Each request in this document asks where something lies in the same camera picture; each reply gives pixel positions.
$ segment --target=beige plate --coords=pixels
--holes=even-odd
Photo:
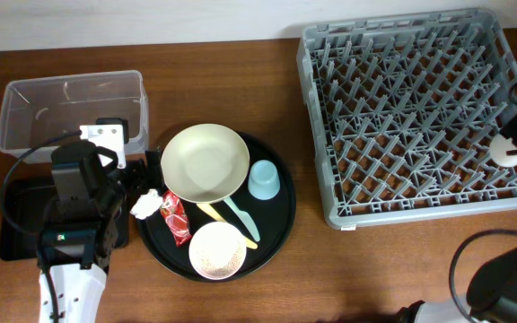
[[[175,135],[162,152],[167,187],[193,203],[214,203],[234,193],[249,172],[249,148],[228,127],[204,124]]]

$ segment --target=yellow spoon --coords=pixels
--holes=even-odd
[[[218,222],[228,223],[210,204],[197,204],[198,208],[205,212],[207,215],[215,219]],[[247,237],[244,237],[244,242],[249,249],[256,249],[258,245]]]

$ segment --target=white label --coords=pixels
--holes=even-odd
[[[86,139],[97,146],[102,146],[117,153],[118,168],[124,169],[127,166],[125,160],[125,139],[123,126],[121,125],[93,125],[79,126],[81,129],[81,139]],[[111,162],[111,158],[99,155],[101,165],[106,166]]]
[[[342,226],[342,227],[340,227],[340,230],[341,231],[354,231],[354,230],[356,230],[356,224]]]

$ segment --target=red snack wrapper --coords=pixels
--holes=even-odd
[[[188,217],[185,214],[183,204],[180,202],[179,197],[171,191],[168,191],[162,197],[161,215],[169,229],[171,229],[177,247],[180,247],[191,238],[188,232]]]

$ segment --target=clear plastic container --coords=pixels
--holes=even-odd
[[[124,118],[125,154],[144,153],[149,143],[148,100],[137,71],[57,76],[7,84],[0,115],[0,151],[15,157],[29,148],[98,118]],[[51,162],[56,146],[25,161]]]

